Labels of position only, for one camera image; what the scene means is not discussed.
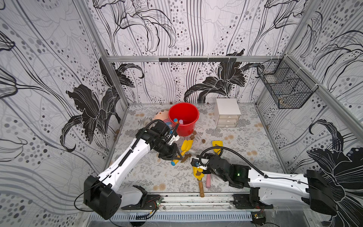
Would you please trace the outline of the yellow trowel wooden handle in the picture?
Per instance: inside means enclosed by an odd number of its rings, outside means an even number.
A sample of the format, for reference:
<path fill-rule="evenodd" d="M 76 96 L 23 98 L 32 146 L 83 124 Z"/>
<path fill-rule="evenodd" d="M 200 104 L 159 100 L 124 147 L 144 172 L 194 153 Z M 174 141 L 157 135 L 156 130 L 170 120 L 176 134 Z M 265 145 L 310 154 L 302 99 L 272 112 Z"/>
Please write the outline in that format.
<path fill-rule="evenodd" d="M 193 175 L 198 180 L 199 195 L 201 198 L 203 198 L 205 196 L 202 182 L 202 178 L 204 177 L 203 170 L 197 167 L 193 167 Z"/>

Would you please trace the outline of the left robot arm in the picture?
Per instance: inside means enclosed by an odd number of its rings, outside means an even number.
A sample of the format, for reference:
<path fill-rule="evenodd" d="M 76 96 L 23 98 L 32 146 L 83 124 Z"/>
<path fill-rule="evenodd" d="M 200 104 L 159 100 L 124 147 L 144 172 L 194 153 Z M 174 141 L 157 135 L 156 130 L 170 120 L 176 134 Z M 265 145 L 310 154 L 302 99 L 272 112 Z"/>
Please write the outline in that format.
<path fill-rule="evenodd" d="M 158 157 L 172 161 L 182 159 L 176 141 L 178 126 L 170 128 L 162 120 L 153 120 L 140 129 L 126 151 L 98 176 L 84 181 L 83 203 L 103 219 L 110 219 L 119 208 L 141 210 L 150 202 L 147 191 L 138 185 L 120 190 L 126 176 L 151 150 Z"/>

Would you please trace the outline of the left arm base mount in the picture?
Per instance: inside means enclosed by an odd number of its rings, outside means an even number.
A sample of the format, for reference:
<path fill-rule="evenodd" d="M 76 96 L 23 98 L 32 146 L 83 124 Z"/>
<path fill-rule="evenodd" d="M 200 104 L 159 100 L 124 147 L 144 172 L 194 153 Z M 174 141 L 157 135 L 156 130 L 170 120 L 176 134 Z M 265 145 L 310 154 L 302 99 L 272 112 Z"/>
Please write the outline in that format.
<path fill-rule="evenodd" d="M 121 207 L 122 210 L 155 210 L 161 200 L 159 194 L 147 194 L 142 196 L 141 201 L 136 205 L 127 205 Z"/>

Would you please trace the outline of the green cleaning brush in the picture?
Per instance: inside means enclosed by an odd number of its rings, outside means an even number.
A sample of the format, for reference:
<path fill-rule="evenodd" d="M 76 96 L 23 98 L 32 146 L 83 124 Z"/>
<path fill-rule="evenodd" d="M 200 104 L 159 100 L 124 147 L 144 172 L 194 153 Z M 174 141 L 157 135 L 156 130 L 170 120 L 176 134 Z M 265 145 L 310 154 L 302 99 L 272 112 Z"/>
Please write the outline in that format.
<path fill-rule="evenodd" d="M 193 151 L 193 150 L 189 150 L 189 153 L 192 155 L 192 156 L 195 156 L 195 157 L 199 157 L 199 153 L 198 152 L 196 152 L 196 151 Z"/>

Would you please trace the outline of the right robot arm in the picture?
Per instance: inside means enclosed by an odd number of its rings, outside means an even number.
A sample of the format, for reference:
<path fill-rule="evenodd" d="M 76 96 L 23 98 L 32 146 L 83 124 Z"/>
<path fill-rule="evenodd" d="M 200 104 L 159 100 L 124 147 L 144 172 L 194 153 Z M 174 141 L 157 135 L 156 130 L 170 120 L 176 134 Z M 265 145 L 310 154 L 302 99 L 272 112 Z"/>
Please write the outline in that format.
<path fill-rule="evenodd" d="M 305 174 L 257 171 L 251 166 L 230 164 L 211 153 L 201 156 L 199 162 L 205 173 L 218 176 L 230 187 L 249 188 L 249 203 L 253 207 L 299 204 L 317 213 L 337 215 L 331 187 L 316 171 L 307 170 Z"/>

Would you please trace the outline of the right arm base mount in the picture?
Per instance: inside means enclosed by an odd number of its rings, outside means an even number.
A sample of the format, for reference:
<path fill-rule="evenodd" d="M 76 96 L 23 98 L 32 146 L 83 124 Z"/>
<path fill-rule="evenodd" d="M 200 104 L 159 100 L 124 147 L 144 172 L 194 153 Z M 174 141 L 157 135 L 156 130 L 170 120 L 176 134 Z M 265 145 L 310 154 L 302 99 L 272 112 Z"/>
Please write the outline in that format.
<path fill-rule="evenodd" d="M 249 194 L 233 194 L 233 205 L 236 209 L 245 210 L 245 209 L 273 209 L 273 205 L 266 205 L 260 201 L 254 201 L 250 198 Z"/>

